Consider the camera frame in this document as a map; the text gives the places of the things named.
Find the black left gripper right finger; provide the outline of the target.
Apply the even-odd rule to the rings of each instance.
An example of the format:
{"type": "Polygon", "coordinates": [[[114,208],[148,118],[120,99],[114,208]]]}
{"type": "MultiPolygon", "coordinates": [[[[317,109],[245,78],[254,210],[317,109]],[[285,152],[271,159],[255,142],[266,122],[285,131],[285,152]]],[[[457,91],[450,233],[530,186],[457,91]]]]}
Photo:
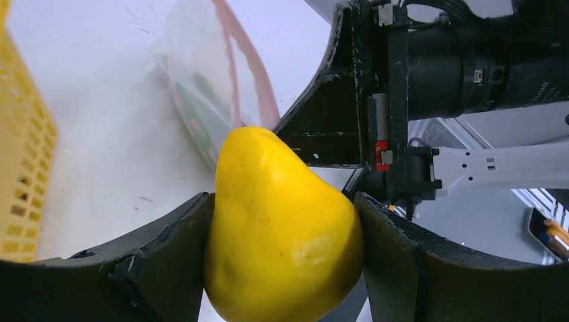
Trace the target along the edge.
{"type": "Polygon", "coordinates": [[[354,204],[373,321],[568,320],[567,264],[530,264],[461,246],[365,193],[354,204]]]}

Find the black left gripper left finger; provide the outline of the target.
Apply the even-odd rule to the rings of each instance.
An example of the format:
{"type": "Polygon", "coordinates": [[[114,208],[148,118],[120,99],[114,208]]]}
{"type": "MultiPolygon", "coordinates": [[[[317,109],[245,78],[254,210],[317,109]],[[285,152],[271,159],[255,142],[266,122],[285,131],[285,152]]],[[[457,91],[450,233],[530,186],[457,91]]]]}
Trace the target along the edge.
{"type": "Polygon", "coordinates": [[[215,196],[70,258],[1,263],[2,321],[196,321],[215,196]]]}

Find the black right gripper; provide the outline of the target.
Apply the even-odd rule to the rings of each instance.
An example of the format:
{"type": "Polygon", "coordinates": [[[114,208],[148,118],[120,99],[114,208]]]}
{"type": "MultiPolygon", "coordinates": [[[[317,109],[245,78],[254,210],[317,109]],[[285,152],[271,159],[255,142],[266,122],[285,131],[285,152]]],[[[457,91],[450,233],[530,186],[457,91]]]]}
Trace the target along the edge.
{"type": "Polygon", "coordinates": [[[409,18],[390,1],[338,3],[324,57],[275,134],[309,166],[359,168],[359,191],[411,200],[409,18]]]}

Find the yellow lemon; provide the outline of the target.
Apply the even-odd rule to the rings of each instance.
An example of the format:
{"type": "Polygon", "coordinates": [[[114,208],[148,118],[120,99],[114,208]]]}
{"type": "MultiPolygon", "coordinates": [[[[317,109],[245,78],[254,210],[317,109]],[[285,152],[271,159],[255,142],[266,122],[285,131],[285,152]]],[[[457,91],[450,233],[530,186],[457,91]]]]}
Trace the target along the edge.
{"type": "Polygon", "coordinates": [[[204,263],[207,296],[226,321],[317,321],[362,273],[353,203],[270,130],[224,142],[204,263]]]}

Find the clear zip top bag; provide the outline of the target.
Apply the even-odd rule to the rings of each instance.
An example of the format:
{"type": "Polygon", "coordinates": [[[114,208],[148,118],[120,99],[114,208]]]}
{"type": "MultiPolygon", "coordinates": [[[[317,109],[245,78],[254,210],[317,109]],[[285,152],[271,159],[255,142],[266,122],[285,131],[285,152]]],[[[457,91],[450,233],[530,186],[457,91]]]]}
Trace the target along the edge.
{"type": "Polygon", "coordinates": [[[215,170],[229,132],[280,119],[267,71],[226,1],[177,1],[152,53],[198,151],[215,170]]]}

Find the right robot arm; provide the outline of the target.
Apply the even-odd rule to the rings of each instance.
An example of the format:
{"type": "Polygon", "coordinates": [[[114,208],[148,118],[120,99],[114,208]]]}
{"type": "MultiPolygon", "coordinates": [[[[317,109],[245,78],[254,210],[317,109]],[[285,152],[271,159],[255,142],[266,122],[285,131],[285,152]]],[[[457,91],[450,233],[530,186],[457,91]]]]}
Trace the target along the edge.
{"type": "Polygon", "coordinates": [[[514,1],[482,18],[463,1],[346,1],[323,61],[275,128],[309,166],[353,168],[344,192],[412,207],[472,189],[566,189],[568,143],[493,150],[415,147],[410,121],[568,100],[568,2],[514,1]]]}

